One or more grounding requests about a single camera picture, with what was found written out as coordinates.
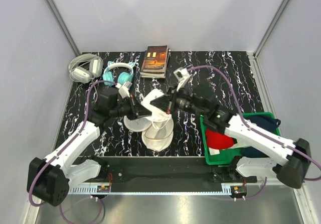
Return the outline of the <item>white mesh laundry bag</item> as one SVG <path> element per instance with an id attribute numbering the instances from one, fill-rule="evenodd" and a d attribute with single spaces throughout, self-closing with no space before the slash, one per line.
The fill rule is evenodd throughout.
<path id="1" fill-rule="evenodd" d="M 161 110 L 154 110 L 150 116 L 130 120 L 124 117 L 126 128 L 132 132 L 141 133 L 144 145 L 153 151 L 166 149 L 174 136 L 174 121 L 172 115 Z"/>

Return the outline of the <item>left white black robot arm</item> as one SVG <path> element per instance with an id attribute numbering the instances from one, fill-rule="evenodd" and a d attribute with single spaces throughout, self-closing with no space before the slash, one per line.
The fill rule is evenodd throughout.
<path id="1" fill-rule="evenodd" d="M 136 120 L 151 114 L 127 89 L 108 87 L 99 92 L 97 102 L 86 111 L 84 121 L 75 132 L 45 158 L 36 157 L 30 162 L 27 179 L 30 204 L 36 206 L 33 197 L 37 197 L 51 206 L 59 206 L 77 185 L 93 178 L 104 181 L 108 177 L 107 161 L 90 157 L 81 164 L 73 163 L 100 137 L 110 119 Z"/>

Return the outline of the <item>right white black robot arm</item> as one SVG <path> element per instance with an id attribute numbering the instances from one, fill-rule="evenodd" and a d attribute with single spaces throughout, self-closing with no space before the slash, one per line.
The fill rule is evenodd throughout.
<path id="1" fill-rule="evenodd" d="M 171 88 L 168 93 L 150 101 L 167 114 L 183 110 L 202 115 L 203 124 L 212 132 L 218 132 L 259 150 L 272 159 L 268 168 L 281 183 L 300 189 L 311 164 L 309 142 L 305 139 L 293 141 L 275 135 L 235 114 L 219 104 L 214 97 L 205 98 L 199 94 Z"/>

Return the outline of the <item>white bra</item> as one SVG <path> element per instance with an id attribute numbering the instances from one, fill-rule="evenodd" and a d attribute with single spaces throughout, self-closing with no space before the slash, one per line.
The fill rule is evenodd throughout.
<path id="1" fill-rule="evenodd" d="M 161 90 L 153 89 L 143 98 L 141 102 L 142 106 L 151 111 L 151 116 L 147 117 L 147 119 L 151 121 L 152 126 L 157 130 L 162 129 L 172 118 L 171 114 L 167 114 L 163 110 L 151 105 L 152 100 L 162 96 L 164 96 L 164 93 Z"/>

